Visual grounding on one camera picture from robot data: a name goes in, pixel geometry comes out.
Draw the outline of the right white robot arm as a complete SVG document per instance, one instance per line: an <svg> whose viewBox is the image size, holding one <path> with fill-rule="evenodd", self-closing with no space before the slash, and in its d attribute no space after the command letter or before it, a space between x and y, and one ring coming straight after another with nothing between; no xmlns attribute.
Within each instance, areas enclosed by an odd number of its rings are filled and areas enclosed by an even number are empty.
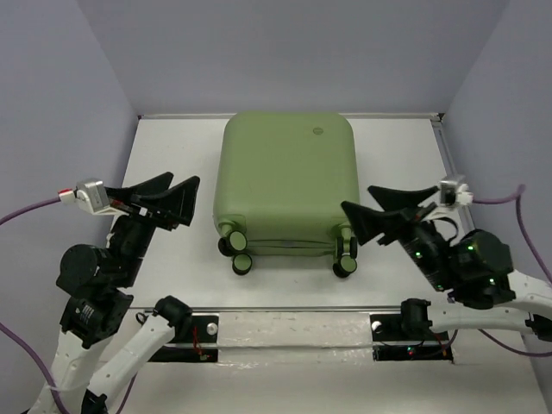
<svg viewBox="0 0 552 414"><path fill-rule="evenodd" d="M397 317L403 336L503 329L550 341L549 283L516 270L510 247L489 231L473 229L459 241L438 231L437 221L448 221L451 213L475 202L466 183L444 179L417 191L371 185L368 192L379 210L350 201L341 204L358 243L398 243L430 286L448 300L441 306L422 298L404 300Z"/></svg>

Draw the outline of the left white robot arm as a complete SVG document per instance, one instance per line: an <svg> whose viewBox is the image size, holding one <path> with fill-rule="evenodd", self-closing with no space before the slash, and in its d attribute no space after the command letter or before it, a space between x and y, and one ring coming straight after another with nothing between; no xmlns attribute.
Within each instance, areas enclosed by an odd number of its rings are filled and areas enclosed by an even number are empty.
<svg viewBox="0 0 552 414"><path fill-rule="evenodd" d="M69 299L52 365L30 412L106 413L158 350L189 335L191 307L166 296L127 344L103 366L98 364L133 302L125 291L135 283L155 230L191 224L200 179L172 181L170 172L126 188L87 179L58 193L63 204L116 220L105 246L77 244L61 258L56 285Z"/></svg>

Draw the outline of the green hard-shell suitcase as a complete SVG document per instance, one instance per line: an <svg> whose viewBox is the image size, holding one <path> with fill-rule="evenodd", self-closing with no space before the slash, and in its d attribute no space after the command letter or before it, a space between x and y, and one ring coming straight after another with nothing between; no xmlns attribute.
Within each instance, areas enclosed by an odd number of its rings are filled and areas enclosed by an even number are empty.
<svg viewBox="0 0 552 414"><path fill-rule="evenodd" d="M256 256L329 255L334 275L346 279L358 268L358 238L341 203L359 200L345 116L251 110L226 123L213 221L234 273L249 273Z"/></svg>

